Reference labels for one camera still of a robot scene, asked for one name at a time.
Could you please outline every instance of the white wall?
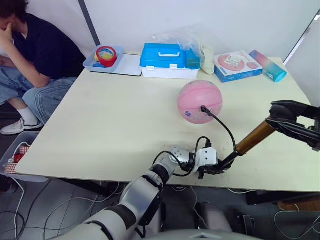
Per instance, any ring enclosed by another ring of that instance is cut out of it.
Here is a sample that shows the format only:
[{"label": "white wall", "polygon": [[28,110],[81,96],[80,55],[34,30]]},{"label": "white wall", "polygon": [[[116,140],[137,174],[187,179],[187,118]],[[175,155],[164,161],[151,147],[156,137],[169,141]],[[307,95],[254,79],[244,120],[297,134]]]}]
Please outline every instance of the white wall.
[{"label": "white wall", "polygon": [[86,0],[102,44],[141,51],[152,34],[202,24],[215,52],[254,49],[285,59],[319,0]]},{"label": "white wall", "polygon": [[96,45],[77,0],[29,0],[29,13],[63,31],[87,57]]},{"label": "white wall", "polygon": [[313,106],[320,107],[320,19],[286,64]]}]

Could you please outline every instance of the blue tray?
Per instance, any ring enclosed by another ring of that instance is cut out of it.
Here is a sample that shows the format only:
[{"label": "blue tray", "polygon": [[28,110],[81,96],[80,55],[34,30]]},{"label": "blue tray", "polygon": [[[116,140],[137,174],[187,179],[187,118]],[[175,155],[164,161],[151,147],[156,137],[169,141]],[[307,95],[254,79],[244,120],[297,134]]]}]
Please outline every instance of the blue tray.
[{"label": "blue tray", "polygon": [[97,72],[97,73],[112,73],[116,67],[118,66],[119,62],[121,61],[125,51],[124,48],[121,46],[110,46],[116,51],[117,60],[115,61],[114,65],[111,67],[96,67],[94,64],[96,64],[95,60],[95,54],[98,50],[98,48],[105,46],[105,45],[99,45],[95,48],[95,50],[90,54],[90,56],[83,62],[83,66],[88,69],[90,72]]}]

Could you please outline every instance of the pink ball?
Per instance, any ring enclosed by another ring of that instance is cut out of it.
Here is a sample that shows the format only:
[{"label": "pink ball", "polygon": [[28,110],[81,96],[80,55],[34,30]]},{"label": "pink ball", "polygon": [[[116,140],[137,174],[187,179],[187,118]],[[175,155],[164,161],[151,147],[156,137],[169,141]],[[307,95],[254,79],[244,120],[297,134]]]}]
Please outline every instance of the pink ball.
[{"label": "pink ball", "polygon": [[195,80],[185,85],[178,98],[178,109],[180,115],[193,124],[206,124],[214,118],[201,111],[204,105],[214,115],[218,115],[223,104],[222,95],[210,81]]}]

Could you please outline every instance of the tape roll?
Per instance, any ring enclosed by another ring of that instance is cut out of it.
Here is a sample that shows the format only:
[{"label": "tape roll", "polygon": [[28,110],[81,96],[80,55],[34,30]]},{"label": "tape roll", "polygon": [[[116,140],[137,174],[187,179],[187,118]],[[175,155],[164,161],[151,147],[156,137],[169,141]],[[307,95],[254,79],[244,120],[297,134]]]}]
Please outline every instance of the tape roll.
[{"label": "tape roll", "polygon": [[99,47],[96,55],[99,62],[107,68],[112,67],[117,60],[117,52],[110,46]]}]

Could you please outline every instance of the black t-shirt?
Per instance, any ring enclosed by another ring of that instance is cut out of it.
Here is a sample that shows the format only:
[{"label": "black t-shirt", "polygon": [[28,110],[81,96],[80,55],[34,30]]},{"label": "black t-shirt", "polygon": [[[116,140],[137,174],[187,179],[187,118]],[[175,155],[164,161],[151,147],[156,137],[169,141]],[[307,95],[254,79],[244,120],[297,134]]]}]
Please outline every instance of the black t-shirt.
[{"label": "black t-shirt", "polygon": [[85,61],[74,42],[53,24],[27,14],[28,35],[13,32],[14,45],[36,70],[52,79],[78,77]]}]

